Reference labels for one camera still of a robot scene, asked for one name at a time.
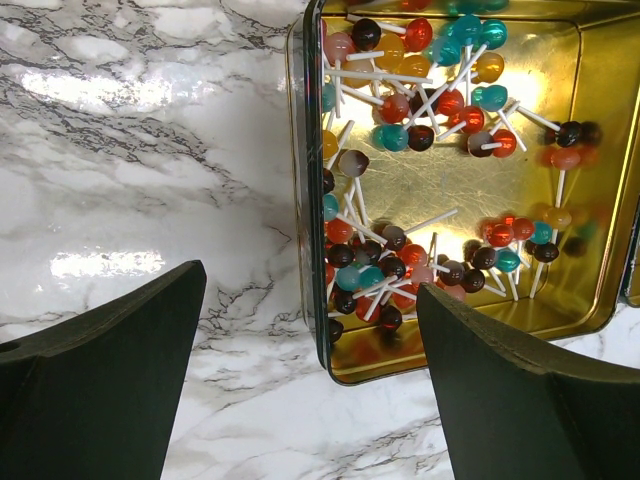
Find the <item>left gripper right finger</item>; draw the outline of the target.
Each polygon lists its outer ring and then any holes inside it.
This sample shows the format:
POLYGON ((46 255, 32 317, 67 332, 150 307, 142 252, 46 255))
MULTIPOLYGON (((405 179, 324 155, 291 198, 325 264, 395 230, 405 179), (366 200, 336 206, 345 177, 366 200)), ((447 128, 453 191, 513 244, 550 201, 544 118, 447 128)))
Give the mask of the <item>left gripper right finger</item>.
POLYGON ((457 479, 636 479, 639 372, 423 284, 419 329, 457 479))

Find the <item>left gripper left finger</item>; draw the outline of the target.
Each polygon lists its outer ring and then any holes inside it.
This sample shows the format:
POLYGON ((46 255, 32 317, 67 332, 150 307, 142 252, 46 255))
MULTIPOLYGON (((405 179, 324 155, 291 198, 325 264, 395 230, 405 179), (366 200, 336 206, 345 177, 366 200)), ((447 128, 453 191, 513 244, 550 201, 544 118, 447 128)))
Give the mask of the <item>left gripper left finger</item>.
POLYGON ((1 346, 5 479, 161 476, 206 287, 188 261, 1 346))

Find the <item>tin of dark lollipops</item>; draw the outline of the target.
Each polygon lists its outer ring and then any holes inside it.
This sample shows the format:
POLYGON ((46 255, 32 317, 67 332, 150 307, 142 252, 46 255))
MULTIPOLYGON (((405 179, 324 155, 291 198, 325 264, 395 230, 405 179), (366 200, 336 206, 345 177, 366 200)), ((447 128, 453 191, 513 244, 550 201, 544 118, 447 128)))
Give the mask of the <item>tin of dark lollipops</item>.
MULTIPOLYGON (((408 20, 400 1, 312 1, 287 38, 290 126, 304 320, 320 364, 338 384, 356 385, 423 368, 415 322, 400 342, 382 345, 373 330, 345 320, 329 339, 321 207, 320 26, 343 27, 348 14, 408 20)), ((553 120, 587 121, 601 137, 594 166, 572 174, 567 199, 587 216, 567 244, 572 253, 545 274, 535 294, 523 276, 511 306, 481 294, 474 306, 545 339, 600 330, 618 303, 639 303, 639 5, 635 1, 513 1, 495 12, 509 30, 505 84, 530 110, 553 120)), ((501 213, 534 213, 551 200, 554 174, 541 164, 539 127, 518 121, 526 150, 511 160, 473 159, 457 142, 423 153, 384 153, 369 144, 372 118, 356 102, 349 145, 369 154, 363 184, 377 220, 424 220, 444 209, 449 220, 421 232, 441 253, 461 251, 482 220, 501 213)))

